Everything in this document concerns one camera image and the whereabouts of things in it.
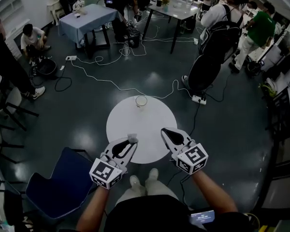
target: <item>white pants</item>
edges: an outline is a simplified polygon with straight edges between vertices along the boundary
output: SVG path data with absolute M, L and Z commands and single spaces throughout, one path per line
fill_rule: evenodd
M 258 48 L 259 46 L 249 36 L 247 36 L 242 44 L 240 54 L 234 59 L 236 61 L 235 67 L 241 70 L 246 56 Z
M 141 185 L 134 185 L 129 188 L 125 193 L 118 199 L 117 203 L 133 199 L 141 196 L 145 196 L 145 191 L 147 190 L 148 196 L 151 195 L 170 195 L 178 200 L 178 197 L 169 189 L 165 184 L 158 180 L 146 180 L 145 187 Z

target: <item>smartphone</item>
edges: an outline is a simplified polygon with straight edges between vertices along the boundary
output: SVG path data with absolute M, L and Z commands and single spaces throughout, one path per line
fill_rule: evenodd
M 203 211 L 203 212 L 198 212 L 198 213 L 192 213 L 190 215 L 190 222 L 191 224 L 194 223 L 209 223 L 214 221 L 215 219 L 215 212 L 213 210 L 211 211 Z

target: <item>backpack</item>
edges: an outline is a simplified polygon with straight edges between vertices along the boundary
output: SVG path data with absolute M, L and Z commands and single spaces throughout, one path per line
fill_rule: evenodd
M 212 56 L 220 63 L 224 63 L 235 53 L 242 34 L 240 26 L 243 22 L 243 16 L 238 22 L 232 22 L 230 8 L 228 5 L 223 7 L 228 20 L 219 21 L 206 29 L 204 39 L 199 42 L 199 54 Z

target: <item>blue tablecloth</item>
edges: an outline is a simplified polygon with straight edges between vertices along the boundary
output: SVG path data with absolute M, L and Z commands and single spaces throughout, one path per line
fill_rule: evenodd
M 79 18 L 74 16 L 75 12 L 66 15 L 59 20 L 58 27 L 59 35 L 67 35 L 78 46 L 86 33 L 113 21 L 115 18 L 122 21 L 122 15 L 118 10 L 96 4 L 90 4 L 83 9 L 87 11 L 87 14 L 81 15 Z

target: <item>power strip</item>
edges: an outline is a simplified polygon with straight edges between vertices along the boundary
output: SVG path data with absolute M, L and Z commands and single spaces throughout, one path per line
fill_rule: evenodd
M 194 95 L 192 96 L 191 99 L 193 102 L 200 103 L 201 105 L 206 105 L 206 98 L 201 98 L 199 96 Z
M 67 56 L 66 61 L 75 61 L 77 56 Z

